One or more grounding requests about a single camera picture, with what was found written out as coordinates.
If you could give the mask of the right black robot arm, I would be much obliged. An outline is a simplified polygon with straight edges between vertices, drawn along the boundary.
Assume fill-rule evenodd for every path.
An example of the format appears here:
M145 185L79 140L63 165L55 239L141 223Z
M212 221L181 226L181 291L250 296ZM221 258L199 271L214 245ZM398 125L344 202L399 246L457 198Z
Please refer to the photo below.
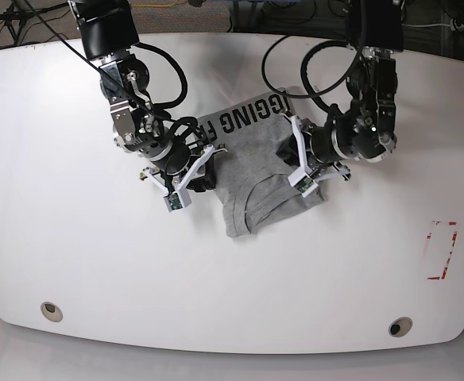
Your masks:
M182 67L166 51L140 41L127 1L70 1L84 53L100 74L100 86L110 104L116 144L154 165L163 185L188 174L210 143L195 117L172 118L169 111L188 95ZM132 47L162 56L176 72L180 94L172 101L152 101L147 90L149 70Z

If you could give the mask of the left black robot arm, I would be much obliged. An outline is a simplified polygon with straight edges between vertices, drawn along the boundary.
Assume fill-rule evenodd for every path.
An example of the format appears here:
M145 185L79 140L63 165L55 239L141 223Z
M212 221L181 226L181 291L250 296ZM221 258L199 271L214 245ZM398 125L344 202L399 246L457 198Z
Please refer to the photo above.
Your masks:
M398 78L392 54L404 49L402 7L401 1L348 1L346 39L326 40L303 57L300 78L305 96L327 115L324 126L308 120L301 126L313 179L329 167L342 169L344 160L378 162L395 150ZM326 104L322 91L311 85L308 76L311 59L327 48L352 48L356 52L338 80L346 84L352 97L346 112L335 103Z

